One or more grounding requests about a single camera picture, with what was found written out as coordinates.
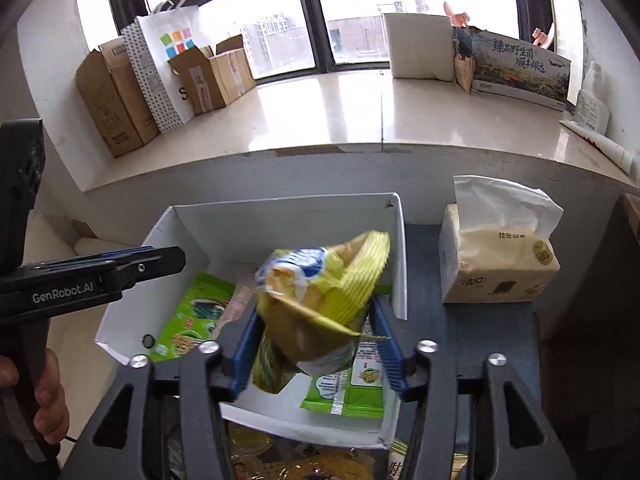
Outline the person left hand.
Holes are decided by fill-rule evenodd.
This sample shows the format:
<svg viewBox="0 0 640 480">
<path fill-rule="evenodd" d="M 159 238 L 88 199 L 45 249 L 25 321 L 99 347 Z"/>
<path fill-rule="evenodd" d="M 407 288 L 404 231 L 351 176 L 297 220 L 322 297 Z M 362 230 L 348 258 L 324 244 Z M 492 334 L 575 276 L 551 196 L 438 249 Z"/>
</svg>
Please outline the person left hand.
<svg viewBox="0 0 640 480">
<path fill-rule="evenodd" d="M 18 371 L 13 362 L 1 356 L 1 391 L 13 387 L 18 382 Z M 46 360 L 42 374 L 35 386 L 35 399 L 38 411 L 35 414 L 34 426 L 50 445 L 60 443 L 70 428 L 70 412 L 65 402 L 65 391 L 61 384 L 58 357 L 50 349 L 46 349 Z M 1 435 L 14 437 L 6 416 L 1 414 Z"/>
</svg>

